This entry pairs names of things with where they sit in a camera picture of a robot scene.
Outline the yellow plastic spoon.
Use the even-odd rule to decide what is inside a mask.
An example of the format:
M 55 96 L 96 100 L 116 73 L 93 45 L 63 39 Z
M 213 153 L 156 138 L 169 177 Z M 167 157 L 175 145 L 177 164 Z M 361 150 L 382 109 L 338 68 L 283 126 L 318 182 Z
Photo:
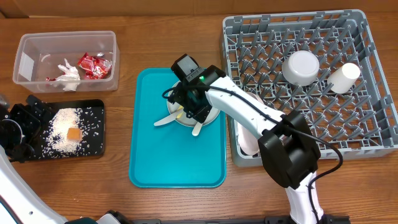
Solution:
M 182 114 L 183 114 L 183 107 L 180 106 L 180 107 L 178 108 L 178 111 L 179 111 L 179 114 L 177 115 L 176 119 L 180 119 L 180 118 L 181 118 L 181 116 L 182 116 Z

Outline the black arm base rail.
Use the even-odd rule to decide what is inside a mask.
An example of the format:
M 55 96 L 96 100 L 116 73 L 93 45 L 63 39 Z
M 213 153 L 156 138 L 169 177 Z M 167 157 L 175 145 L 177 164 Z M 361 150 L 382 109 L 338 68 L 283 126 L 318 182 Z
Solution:
M 134 224 L 293 224 L 295 223 L 289 216 L 272 216 L 262 219 L 247 218 L 247 219 L 223 219 L 223 220 L 159 220 L 159 219 L 145 219 L 145 220 L 130 220 Z M 325 224 L 350 224 L 351 221 L 348 216 L 336 217 L 333 215 L 324 215 L 320 223 Z

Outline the white plastic cup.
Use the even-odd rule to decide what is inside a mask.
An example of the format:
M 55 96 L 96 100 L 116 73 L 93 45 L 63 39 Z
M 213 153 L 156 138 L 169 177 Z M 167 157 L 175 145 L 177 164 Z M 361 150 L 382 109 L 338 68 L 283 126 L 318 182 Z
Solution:
M 331 91 L 343 94 L 349 91 L 360 74 L 360 68 L 356 64 L 346 63 L 328 77 L 327 84 L 332 84 Z

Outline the white plastic fork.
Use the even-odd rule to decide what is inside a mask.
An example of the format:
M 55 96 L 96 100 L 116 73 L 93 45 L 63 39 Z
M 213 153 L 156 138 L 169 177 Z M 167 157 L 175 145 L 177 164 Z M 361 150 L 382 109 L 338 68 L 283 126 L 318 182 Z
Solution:
M 192 135 L 193 136 L 198 136 L 201 128 L 202 128 L 203 124 L 200 122 L 197 122 L 197 124 L 194 126 L 193 130 L 192 130 Z

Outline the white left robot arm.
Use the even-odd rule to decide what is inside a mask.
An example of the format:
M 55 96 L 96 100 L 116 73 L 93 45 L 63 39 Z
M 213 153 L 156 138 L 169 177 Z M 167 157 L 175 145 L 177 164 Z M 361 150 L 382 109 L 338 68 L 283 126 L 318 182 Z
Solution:
M 101 100 L 46 103 L 29 95 L 11 106 L 1 98 L 1 223 L 68 223 L 46 205 L 13 167 L 15 162 L 101 156 Z

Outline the grey plastic knife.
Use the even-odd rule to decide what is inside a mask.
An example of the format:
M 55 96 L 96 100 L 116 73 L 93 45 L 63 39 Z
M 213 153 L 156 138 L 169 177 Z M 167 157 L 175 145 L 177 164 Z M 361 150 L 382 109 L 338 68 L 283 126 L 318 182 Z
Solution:
M 156 121 L 156 122 L 154 123 L 154 126 L 162 126 L 162 125 L 171 123 L 172 121 L 174 121 L 174 120 L 177 118 L 177 116 L 178 116 L 179 114 L 180 114 L 180 112 L 179 112 L 179 111 L 176 111 L 176 112 L 174 112 L 174 113 L 172 113 L 172 114 L 170 114 L 170 115 L 168 115 L 168 116 L 162 118 L 161 120 Z

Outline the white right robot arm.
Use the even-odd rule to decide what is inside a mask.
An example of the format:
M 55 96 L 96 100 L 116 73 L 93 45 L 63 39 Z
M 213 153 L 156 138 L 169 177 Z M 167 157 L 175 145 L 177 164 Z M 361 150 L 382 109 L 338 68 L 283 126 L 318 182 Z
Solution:
M 317 174 L 321 156 L 318 144 L 327 142 L 312 135 L 301 113 L 270 108 L 235 85 L 218 67 L 204 69 L 184 54 L 171 66 L 179 79 L 162 94 L 169 103 L 182 106 L 186 116 L 203 124 L 211 109 L 225 112 L 256 139 L 262 165 L 288 196 L 290 215 L 282 223 L 349 223 L 349 217 L 327 215 L 321 208 L 315 181 L 338 170 L 343 156 L 336 149 L 338 164 Z

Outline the orange food cube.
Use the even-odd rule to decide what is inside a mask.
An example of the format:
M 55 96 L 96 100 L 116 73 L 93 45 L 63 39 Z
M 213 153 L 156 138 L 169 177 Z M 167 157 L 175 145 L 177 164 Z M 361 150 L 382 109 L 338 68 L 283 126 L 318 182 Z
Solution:
M 67 132 L 67 139 L 71 141 L 81 141 L 83 138 L 82 130 L 80 128 L 69 128 Z

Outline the grey bowl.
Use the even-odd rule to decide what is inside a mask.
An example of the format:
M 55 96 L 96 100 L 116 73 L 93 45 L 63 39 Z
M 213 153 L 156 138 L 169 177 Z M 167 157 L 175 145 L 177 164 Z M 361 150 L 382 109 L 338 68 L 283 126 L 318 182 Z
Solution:
M 306 50 L 299 50 L 289 56 L 282 64 L 284 78 L 293 85 L 312 84 L 318 75 L 320 64 L 317 57 Z

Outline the red snack wrapper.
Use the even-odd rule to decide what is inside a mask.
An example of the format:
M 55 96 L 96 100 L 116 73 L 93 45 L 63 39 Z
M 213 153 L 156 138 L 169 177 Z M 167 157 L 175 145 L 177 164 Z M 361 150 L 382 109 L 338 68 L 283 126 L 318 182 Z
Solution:
M 78 66 L 85 71 L 85 79 L 100 80 L 106 78 L 112 69 L 112 61 L 87 53 L 78 61 Z

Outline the small red candy wrapper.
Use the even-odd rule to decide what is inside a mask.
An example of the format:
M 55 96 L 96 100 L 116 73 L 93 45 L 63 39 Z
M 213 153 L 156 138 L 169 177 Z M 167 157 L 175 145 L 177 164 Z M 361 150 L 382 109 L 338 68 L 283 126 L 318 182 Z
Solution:
M 54 81 L 57 81 L 57 79 L 56 79 L 56 78 L 49 78 L 49 77 L 47 77 L 47 78 L 46 78 L 46 81 L 47 81 L 47 82 L 54 82 Z

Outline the pink round plate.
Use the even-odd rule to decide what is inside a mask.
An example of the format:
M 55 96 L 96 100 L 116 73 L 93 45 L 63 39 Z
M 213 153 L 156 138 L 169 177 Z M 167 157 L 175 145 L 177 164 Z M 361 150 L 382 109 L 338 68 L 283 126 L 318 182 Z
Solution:
M 257 139 L 240 123 L 237 124 L 236 132 L 237 142 L 245 155 L 253 156 L 259 152 Z

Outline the white napkin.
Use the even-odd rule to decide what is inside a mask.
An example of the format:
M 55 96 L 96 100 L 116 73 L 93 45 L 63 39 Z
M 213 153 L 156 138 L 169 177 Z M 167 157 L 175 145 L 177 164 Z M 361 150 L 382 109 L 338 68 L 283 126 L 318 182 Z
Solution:
M 63 75 L 57 77 L 55 86 L 63 85 L 63 91 L 76 91 L 80 84 L 80 74 L 76 67 L 71 66 L 67 59 L 64 59 L 64 65 L 58 65 L 58 69 L 63 72 Z

